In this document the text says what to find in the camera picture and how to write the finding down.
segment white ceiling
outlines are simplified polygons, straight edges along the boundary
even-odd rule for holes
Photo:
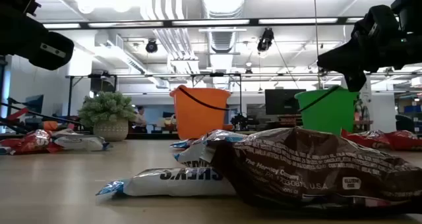
[[[125,13],[118,13],[112,7],[98,7],[90,14],[82,14],[78,10],[75,0],[38,0],[42,4],[36,19],[40,22],[67,22],[67,21],[117,21],[117,20],[142,20],[138,0],[110,0],[130,2],[132,7]],[[363,16],[374,5],[390,5],[394,0],[316,0],[316,15],[327,16]],[[201,0],[183,0],[184,14],[189,19],[202,18]],[[314,0],[245,0],[243,11],[245,18],[278,18],[278,17],[314,17]],[[353,26],[319,26],[318,40],[324,42],[324,48],[319,53],[324,53],[335,45],[349,39]],[[279,72],[285,65],[280,53],[273,45],[265,58],[260,59],[256,50],[256,41],[263,33],[264,27],[249,27],[246,32],[239,32],[235,53],[233,57],[232,71],[245,71],[245,63],[251,62],[254,72],[270,73]],[[316,32],[314,26],[284,26],[273,27],[275,41],[282,56],[293,72],[308,72],[309,65],[317,59]],[[167,73],[167,52],[162,46],[158,46],[156,53],[148,54],[145,51],[144,40],[154,38],[152,30],[110,30],[110,35],[119,34],[126,44],[127,50],[133,52],[152,72]],[[198,32],[198,28],[188,29],[192,47],[199,59],[199,69],[209,69],[207,53],[208,44],[205,34]],[[139,43],[139,50],[132,47],[133,43]],[[302,45],[308,43],[304,51]],[[126,67],[125,64],[114,58],[107,58],[107,53],[98,50],[98,54],[105,57],[115,68]],[[95,63],[94,67],[101,68],[101,63]]]

